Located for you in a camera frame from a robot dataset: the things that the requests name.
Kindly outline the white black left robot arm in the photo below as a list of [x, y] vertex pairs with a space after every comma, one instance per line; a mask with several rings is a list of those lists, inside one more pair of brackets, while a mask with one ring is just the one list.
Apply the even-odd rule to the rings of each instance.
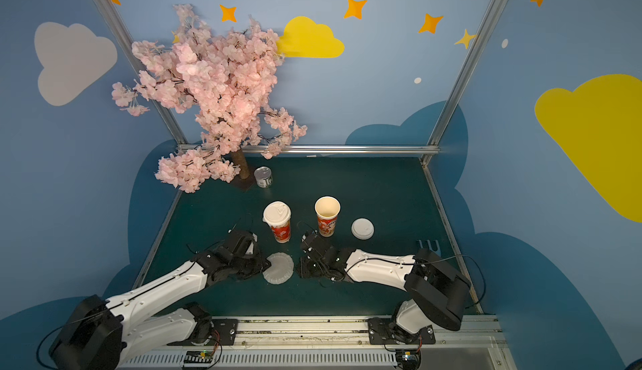
[[161, 346], [187, 342], [222, 345], [212, 316], [191, 303], [165, 316], [181, 299], [229, 277], [247, 280], [272, 266], [259, 249], [257, 236], [232, 230], [224, 241], [200, 251], [174, 271], [106, 300], [84, 299], [67, 322], [52, 331], [48, 350], [54, 369], [116, 369]]

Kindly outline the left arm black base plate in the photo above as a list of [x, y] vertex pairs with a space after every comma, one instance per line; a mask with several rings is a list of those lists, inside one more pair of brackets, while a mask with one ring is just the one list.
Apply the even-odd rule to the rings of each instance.
[[232, 346], [235, 343], [239, 320], [233, 318], [214, 318], [199, 321], [185, 340], [170, 343], [170, 346]]

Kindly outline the red paper cup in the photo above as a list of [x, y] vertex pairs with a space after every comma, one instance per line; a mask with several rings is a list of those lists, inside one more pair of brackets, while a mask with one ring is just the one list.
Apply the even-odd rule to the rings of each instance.
[[334, 234], [340, 209], [340, 202], [331, 196], [321, 197], [315, 202], [314, 211], [321, 236], [330, 237]]
[[269, 204], [263, 211], [262, 220], [270, 227], [278, 243], [286, 243], [291, 237], [291, 209], [281, 201]]

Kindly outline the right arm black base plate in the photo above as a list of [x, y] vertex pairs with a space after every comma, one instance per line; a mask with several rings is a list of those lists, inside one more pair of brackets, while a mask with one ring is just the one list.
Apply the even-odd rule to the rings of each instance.
[[366, 320], [366, 324], [371, 345], [432, 345], [436, 343], [431, 325], [421, 328], [417, 333], [408, 333], [390, 318], [371, 317]]

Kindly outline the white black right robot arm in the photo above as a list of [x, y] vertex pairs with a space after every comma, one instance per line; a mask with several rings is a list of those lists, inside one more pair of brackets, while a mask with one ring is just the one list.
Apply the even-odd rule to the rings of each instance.
[[405, 291], [391, 319], [368, 320], [370, 342], [412, 344], [439, 326], [461, 330], [471, 281], [447, 259], [429, 249], [409, 256], [384, 256], [359, 249], [337, 249], [318, 232], [302, 236], [303, 257], [295, 270], [300, 277], [334, 282], [374, 283]]

